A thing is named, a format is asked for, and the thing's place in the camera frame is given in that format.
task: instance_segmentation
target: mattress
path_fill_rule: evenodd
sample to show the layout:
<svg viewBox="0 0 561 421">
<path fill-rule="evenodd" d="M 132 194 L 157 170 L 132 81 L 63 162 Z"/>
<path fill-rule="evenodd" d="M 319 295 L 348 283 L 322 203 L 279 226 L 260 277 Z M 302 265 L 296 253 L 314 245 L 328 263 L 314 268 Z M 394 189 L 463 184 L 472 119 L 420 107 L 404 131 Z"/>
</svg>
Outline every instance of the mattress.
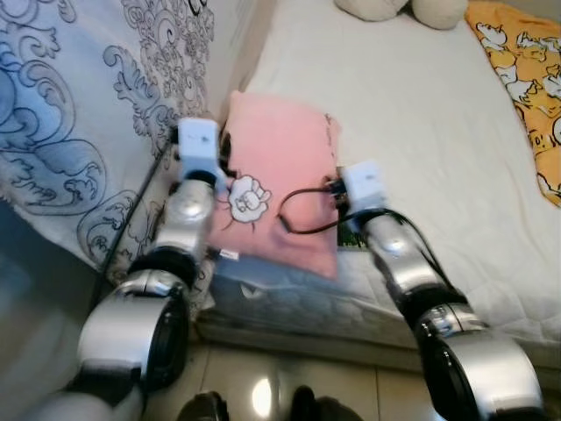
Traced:
<svg viewBox="0 0 561 421">
<path fill-rule="evenodd" d="M 374 159 L 390 207 L 421 228 L 478 314 L 538 366 L 561 367 L 561 214 L 465 22 L 440 32 L 407 13 L 366 23 L 328 0 L 282 0 L 248 90 L 336 118 L 340 165 Z M 412 347 L 367 253 L 338 258 L 332 283 L 253 258 L 222 262 L 202 321 Z"/>
</svg>

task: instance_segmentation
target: white bedsheet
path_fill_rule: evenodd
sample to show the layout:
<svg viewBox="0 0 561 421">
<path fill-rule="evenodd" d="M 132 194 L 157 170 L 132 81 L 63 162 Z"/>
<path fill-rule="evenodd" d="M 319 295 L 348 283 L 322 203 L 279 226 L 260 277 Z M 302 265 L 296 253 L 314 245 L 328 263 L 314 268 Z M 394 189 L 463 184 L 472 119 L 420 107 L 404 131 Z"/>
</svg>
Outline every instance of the white bedsheet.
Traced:
<svg viewBox="0 0 561 421">
<path fill-rule="evenodd" d="M 378 162 L 390 206 L 423 230 L 475 310 L 559 345 L 560 212 L 541 196 L 524 127 L 465 22 L 446 32 L 407 14 L 365 23 L 331 0 L 283 0 L 248 90 L 334 116 L 340 164 Z M 347 276 L 372 278 L 368 260 L 349 263 Z"/>
</svg>

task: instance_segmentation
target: white plush toy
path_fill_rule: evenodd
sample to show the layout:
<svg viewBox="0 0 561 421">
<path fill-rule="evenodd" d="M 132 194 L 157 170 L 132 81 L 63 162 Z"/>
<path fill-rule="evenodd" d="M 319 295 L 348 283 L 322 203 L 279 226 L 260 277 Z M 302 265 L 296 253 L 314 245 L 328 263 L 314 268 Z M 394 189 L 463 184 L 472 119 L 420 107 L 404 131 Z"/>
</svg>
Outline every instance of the white plush toy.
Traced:
<svg viewBox="0 0 561 421">
<path fill-rule="evenodd" d="M 364 20 L 394 18 L 408 0 L 335 0 L 335 4 Z M 464 17 L 468 0 L 411 0 L 415 17 L 435 29 L 451 29 Z"/>
</svg>

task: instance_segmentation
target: yellow blanket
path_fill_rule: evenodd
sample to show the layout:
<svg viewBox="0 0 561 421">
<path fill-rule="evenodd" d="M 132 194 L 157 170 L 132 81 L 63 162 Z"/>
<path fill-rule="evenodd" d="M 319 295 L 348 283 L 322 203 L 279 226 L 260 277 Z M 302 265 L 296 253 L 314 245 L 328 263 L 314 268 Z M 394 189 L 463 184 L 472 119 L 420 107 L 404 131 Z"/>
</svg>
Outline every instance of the yellow blanket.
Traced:
<svg viewBox="0 0 561 421">
<path fill-rule="evenodd" d="M 465 14 L 528 131 L 543 194 L 561 207 L 561 25 L 505 4 Z"/>
</svg>

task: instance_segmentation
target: pink pillow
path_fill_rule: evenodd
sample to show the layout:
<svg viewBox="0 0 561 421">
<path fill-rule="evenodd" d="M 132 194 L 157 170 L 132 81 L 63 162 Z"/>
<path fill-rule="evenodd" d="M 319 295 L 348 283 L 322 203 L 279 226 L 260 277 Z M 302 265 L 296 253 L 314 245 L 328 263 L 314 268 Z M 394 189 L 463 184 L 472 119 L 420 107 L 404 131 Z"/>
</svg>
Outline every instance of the pink pillow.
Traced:
<svg viewBox="0 0 561 421">
<path fill-rule="evenodd" d="M 230 179 L 229 194 L 218 198 L 210 245 L 335 279 L 337 230 L 289 234 L 276 216 L 286 195 L 336 176 L 337 122 L 301 103 L 234 92 L 225 131 L 231 136 L 229 169 L 238 175 Z M 326 196 L 300 195 L 283 215 L 314 227 L 335 221 Z"/>
</svg>

